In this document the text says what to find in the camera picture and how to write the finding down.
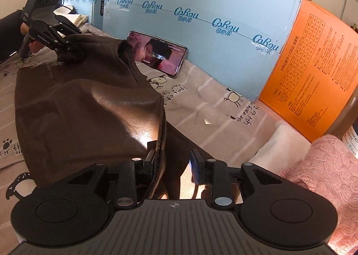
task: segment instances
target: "silver screw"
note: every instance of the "silver screw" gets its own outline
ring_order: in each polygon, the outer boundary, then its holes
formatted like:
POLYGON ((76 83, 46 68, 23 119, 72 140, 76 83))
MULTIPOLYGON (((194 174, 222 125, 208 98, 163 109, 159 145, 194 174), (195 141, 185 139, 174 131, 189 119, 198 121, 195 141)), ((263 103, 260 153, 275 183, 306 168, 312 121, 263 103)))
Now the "silver screw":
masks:
POLYGON ((232 199, 226 196, 217 197, 214 201, 218 206, 228 206, 232 204, 232 199))
POLYGON ((134 203, 134 201, 130 197, 121 197, 117 199, 116 203, 121 207, 129 207, 134 203))

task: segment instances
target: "cartoon dog print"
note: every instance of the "cartoon dog print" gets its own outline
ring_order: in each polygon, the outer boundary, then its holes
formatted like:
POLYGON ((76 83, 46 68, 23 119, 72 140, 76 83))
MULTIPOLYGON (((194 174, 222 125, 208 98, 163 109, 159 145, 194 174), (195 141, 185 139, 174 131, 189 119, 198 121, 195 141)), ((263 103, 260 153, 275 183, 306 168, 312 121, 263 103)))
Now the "cartoon dog print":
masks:
POLYGON ((31 194, 35 189, 36 184, 33 181, 29 172, 24 172, 20 174, 13 182, 10 184, 6 190, 6 199, 9 200, 10 197, 16 196, 19 200, 25 196, 31 194))
POLYGON ((232 89, 226 89, 227 91, 230 91, 227 98, 224 98, 225 101, 233 102, 237 107, 241 106, 239 104, 239 101, 244 101, 242 99, 242 95, 237 93, 236 91, 233 91, 232 89))
POLYGON ((157 76, 157 77, 153 77, 153 78, 149 79, 149 83, 152 86, 152 88, 154 88, 154 89, 162 88, 163 87, 162 84, 166 83, 166 78, 164 76, 165 76, 165 74, 162 76, 157 76))

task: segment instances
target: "phone displaying video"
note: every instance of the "phone displaying video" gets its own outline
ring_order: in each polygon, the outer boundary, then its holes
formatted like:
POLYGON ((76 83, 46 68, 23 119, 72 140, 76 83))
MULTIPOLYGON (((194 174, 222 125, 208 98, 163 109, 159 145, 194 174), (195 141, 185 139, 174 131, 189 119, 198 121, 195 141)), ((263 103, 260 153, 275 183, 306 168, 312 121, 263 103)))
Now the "phone displaying video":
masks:
POLYGON ((151 35, 130 31, 127 41, 133 46, 134 59, 174 78, 186 56, 187 48, 151 35))

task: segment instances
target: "phone frame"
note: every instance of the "phone frame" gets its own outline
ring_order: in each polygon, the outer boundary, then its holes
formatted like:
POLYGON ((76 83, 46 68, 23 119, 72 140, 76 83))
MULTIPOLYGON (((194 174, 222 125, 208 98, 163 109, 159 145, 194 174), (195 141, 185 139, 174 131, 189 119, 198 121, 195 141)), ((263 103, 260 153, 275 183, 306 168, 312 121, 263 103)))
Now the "phone frame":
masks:
POLYGON ((128 37, 130 36, 130 34, 131 34, 132 32, 134 32, 134 33, 139 33, 139 34, 142 34, 142 35, 144 35, 144 36, 151 37, 151 38, 156 38, 156 39, 162 40, 162 41, 164 41, 164 42, 167 42, 167 43, 169 43, 169 44, 173 44, 173 45, 176 45, 176 46, 179 46, 179 47, 182 47, 182 48, 185 49, 184 54, 183 54, 183 57, 181 58, 181 60, 180 60, 180 62, 179 62, 179 65, 178 65, 177 69, 175 70, 175 74, 174 74, 174 75, 170 75, 170 74, 168 74, 168 73, 166 73, 166 72, 164 72, 164 71, 162 71, 162 70, 156 69, 156 70, 158 70, 158 71, 160 71, 160 72, 162 72, 162 73, 165 73, 167 76, 169 76, 169 77, 172 78, 172 79, 175 78, 175 77, 177 76, 177 74, 178 74, 178 72, 179 72, 179 70, 180 70, 180 68, 181 68, 181 66, 182 66, 182 64, 183 64, 183 62, 184 62, 184 59, 185 59, 186 56, 187 56, 187 52, 188 52, 187 47, 185 47, 185 46, 183 46, 183 45, 180 45, 180 44, 178 44, 178 43, 169 41, 169 40, 165 40, 165 39, 163 39, 163 38, 159 38, 159 37, 157 37, 157 36, 149 35, 149 34, 146 34, 146 33, 143 33, 143 32, 135 31, 135 30, 131 30, 131 31, 129 32, 129 34, 128 34, 128 36, 127 36, 127 40, 128 40, 128 37))

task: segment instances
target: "gray ribbed surface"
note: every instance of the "gray ribbed surface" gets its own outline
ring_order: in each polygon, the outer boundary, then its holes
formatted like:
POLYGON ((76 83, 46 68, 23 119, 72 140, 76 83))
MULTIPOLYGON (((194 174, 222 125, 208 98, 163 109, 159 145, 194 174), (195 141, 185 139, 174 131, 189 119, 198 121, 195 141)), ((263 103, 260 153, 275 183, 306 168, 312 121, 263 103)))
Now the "gray ribbed surface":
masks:
POLYGON ((284 251, 251 238, 230 212, 204 200, 146 200, 136 210, 117 212, 108 227, 82 244, 45 249, 22 243, 14 255, 332 255, 329 247, 284 251))

